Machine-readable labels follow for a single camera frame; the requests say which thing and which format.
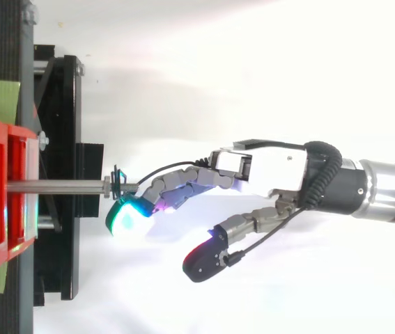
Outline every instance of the silver cylinder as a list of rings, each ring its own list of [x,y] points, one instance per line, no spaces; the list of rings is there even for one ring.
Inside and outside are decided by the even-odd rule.
[[[50,216],[39,216],[38,217],[38,229],[39,230],[53,230],[55,225]]]
[[[27,180],[11,181],[9,193],[41,193],[54,195],[88,195],[105,193],[106,182],[102,180]]]
[[[33,73],[38,75],[43,75],[45,68],[47,67],[47,61],[34,61],[33,62]]]
[[[395,219],[395,164],[361,160],[367,190],[355,218],[392,221]]]

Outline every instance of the metal rod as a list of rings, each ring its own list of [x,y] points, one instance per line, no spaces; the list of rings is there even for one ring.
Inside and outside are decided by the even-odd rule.
[[[54,195],[88,195],[105,193],[106,182],[102,180],[27,180],[11,181],[9,193],[51,193]]]
[[[34,61],[33,62],[33,73],[43,75],[45,68],[47,67],[47,61]]]
[[[54,230],[55,225],[50,216],[39,216],[38,217],[38,229],[39,230]]]

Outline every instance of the coiled cable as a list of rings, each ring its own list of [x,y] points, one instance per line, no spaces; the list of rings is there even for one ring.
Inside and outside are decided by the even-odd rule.
[[[311,141],[304,144],[304,148],[310,154],[321,154],[327,162],[323,169],[315,176],[309,185],[305,197],[302,200],[302,207],[306,210],[313,210],[318,207],[323,199],[324,192],[330,182],[338,173],[343,164],[341,153],[332,145],[322,141]]]

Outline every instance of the wire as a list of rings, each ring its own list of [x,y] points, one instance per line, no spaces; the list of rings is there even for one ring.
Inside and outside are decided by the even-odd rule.
[[[196,167],[208,168],[210,166],[210,163],[208,161],[208,158],[202,158],[202,159],[196,160],[194,162],[193,161],[176,162],[175,164],[167,165],[167,166],[164,166],[164,167],[161,167],[161,168],[158,168],[158,169],[154,170],[153,172],[147,174],[147,176],[145,176],[141,180],[139,180],[137,182],[137,184],[138,185],[142,184],[143,182],[149,180],[152,176],[162,172],[163,170],[174,168],[174,167],[177,167],[177,166],[183,166],[183,165],[192,165],[192,166],[196,166]]]
[[[296,210],[295,212],[293,212],[290,216],[288,216],[287,218],[285,218],[273,231],[268,232],[265,236],[263,236],[262,238],[260,238],[258,241],[256,241],[254,244],[250,245],[249,247],[247,247],[246,249],[244,249],[244,253],[247,254],[249,251],[252,251],[253,249],[255,249],[257,246],[259,246],[260,244],[262,244],[265,240],[267,240],[268,238],[270,238],[274,233],[278,232],[280,229],[282,229],[285,225],[287,225],[287,223],[289,221],[291,221],[293,218],[295,218],[298,214],[304,212],[306,210],[306,208],[301,208],[299,210]]]
[[[302,206],[308,210],[316,209],[323,199],[324,192],[343,164],[341,153],[332,145],[322,141],[311,141],[304,144],[308,153],[322,154],[327,157],[323,169],[315,176],[302,200]]]

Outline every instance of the black metal frame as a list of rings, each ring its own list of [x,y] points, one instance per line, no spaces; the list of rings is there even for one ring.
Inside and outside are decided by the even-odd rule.
[[[36,51],[46,48],[35,46]],[[50,140],[41,152],[40,178],[99,180],[104,146],[81,143],[80,62],[76,56],[46,57],[35,52],[35,60],[47,61],[45,72],[35,74],[35,103]],[[62,300],[77,295],[79,217],[98,216],[99,204],[98,195],[41,196],[39,213],[57,218],[60,228],[39,230],[35,242],[35,306],[44,305],[45,292],[60,292]]]

